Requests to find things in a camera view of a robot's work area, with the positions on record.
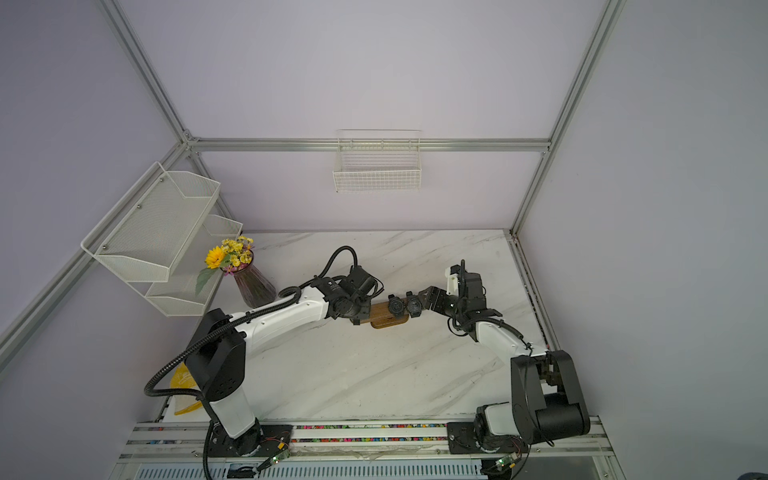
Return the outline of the wooden watch stand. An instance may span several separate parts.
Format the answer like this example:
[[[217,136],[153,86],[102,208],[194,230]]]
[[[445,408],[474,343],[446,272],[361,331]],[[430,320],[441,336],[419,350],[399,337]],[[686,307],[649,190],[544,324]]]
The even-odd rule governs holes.
[[[374,303],[368,309],[367,315],[357,322],[357,325],[369,325],[380,330],[403,325],[410,320],[410,315],[401,309],[398,314],[393,314],[388,302]]]

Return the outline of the chunky black digital watch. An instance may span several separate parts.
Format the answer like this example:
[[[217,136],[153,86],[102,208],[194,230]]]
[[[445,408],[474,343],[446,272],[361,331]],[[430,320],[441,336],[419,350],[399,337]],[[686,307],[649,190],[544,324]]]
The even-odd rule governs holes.
[[[394,294],[388,296],[387,309],[390,315],[395,319],[403,318],[407,313],[403,299]]]

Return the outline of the black rugged strap watch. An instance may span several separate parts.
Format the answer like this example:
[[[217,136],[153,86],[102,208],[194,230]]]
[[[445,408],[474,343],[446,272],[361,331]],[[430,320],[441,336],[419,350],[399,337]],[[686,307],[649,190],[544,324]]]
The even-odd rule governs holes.
[[[405,307],[408,315],[411,318],[417,318],[423,311],[423,304],[420,297],[414,294],[412,291],[406,293]]]

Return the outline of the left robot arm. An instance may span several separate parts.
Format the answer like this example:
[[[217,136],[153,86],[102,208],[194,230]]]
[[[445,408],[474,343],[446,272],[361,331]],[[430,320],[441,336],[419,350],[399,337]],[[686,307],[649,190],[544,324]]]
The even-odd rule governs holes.
[[[355,325],[370,318],[372,299],[384,284],[368,273],[353,247],[343,245],[323,270],[298,286],[289,286],[267,305],[230,315],[217,308],[206,313],[188,346],[147,382],[148,397],[191,396],[209,416],[202,451],[202,471],[212,477],[209,453],[221,428],[238,455],[250,455],[262,442],[262,429],[244,391],[246,360],[270,341],[305,325],[346,318]]]

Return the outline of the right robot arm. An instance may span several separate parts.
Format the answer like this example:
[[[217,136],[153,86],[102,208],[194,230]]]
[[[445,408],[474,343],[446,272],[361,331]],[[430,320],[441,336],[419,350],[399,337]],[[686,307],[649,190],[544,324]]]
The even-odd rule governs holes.
[[[590,414],[573,358],[527,340],[487,304],[481,275],[464,263],[446,271],[445,289],[417,294],[423,310],[447,319],[449,330],[492,351],[509,375],[508,400],[482,405],[472,422],[448,425],[453,453],[525,452],[532,445],[586,435]]]

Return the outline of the purple glass vase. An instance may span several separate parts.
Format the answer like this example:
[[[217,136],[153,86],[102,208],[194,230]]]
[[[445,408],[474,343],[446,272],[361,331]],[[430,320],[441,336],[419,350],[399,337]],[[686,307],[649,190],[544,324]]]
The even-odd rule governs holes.
[[[277,298],[273,284],[253,264],[235,272],[233,278],[243,301],[251,309],[268,305]]]

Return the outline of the yellow sunflower bouquet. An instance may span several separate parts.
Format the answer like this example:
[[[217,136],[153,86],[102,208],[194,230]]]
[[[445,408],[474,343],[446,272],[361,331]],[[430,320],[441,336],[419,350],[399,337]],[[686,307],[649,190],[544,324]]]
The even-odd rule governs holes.
[[[200,294],[216,272],[234,275],[253,262],[253,240],[246,236],[224,239],[219,246],[210,249],[205,267],[198,272],[194,293]]]

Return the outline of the white two-tier mesh shelf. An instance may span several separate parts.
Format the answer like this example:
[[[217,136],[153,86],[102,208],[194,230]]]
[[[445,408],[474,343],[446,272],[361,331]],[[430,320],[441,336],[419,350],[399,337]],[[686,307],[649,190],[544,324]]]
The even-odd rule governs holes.
[[[222,279],[197,277],[209,249],[243,224],[218,213],[220,183],[153,164],[81,248],[167,317],[199,317]]]

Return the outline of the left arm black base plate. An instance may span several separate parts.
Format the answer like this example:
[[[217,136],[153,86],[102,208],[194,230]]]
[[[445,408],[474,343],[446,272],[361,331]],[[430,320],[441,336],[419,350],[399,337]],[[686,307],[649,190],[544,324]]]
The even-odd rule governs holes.
[[[281,443],[288,444],[293,433],[289,424],[255,425],[237,439],[216,424],[208,442],[208,455],[214,458],[258,457],[275,455]]]

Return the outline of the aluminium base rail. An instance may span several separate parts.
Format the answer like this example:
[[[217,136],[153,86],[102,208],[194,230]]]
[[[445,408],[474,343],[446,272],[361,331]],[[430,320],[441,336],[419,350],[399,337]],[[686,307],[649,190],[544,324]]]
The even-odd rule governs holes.
[[[284,421],[288,444],[266,458],[209,456],[210,479],[622,479],[599,419],[581,437],[532,445],[524,454],[451,454],[446,424],[457,419]],[[112,479],[206,479],[208,426],[137,424]]]

